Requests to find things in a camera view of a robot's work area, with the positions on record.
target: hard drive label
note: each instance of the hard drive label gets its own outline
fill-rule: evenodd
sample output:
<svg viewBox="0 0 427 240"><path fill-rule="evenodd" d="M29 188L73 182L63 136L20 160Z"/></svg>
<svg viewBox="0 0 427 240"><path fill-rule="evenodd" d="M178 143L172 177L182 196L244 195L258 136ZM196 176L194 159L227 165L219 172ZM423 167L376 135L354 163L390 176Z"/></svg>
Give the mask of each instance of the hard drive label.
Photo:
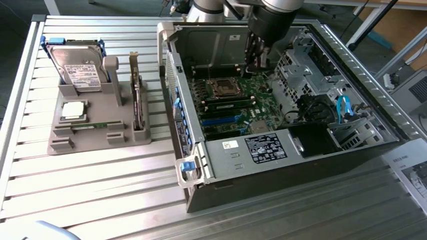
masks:
<svg viewBox="0 0 427 240"><path fill-rule="evenodd" d="M252 160L256 164L288 157L275 133L248 137L244 141Z"/></svg>
<svg viewBox="0 0 427 240"><path fill-rule="evenodd" d="M76 88L99 88L101 86L95 65L64 65L64 67Z"/></svg>

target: aluminum rail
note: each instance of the aluminum rail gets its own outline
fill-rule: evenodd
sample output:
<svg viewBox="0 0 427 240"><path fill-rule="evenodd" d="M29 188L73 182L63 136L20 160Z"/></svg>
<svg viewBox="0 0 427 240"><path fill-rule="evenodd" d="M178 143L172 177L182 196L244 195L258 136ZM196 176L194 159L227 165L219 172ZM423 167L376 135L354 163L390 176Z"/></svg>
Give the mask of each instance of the aluminum rail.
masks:
<svg viewBox="0 0 427 240"><path fill-rule="evenodd" d="M379 159L351 172L200 212L186 213L157 72L156 25L179 18L48 16L32 32L16 75L0 178L0 228L45 221L83 240L426 239L427 219ZM153 142L144 146L48 156L59 75L47 38L96 39L119 57L129 52L148 83Z"/></svg>

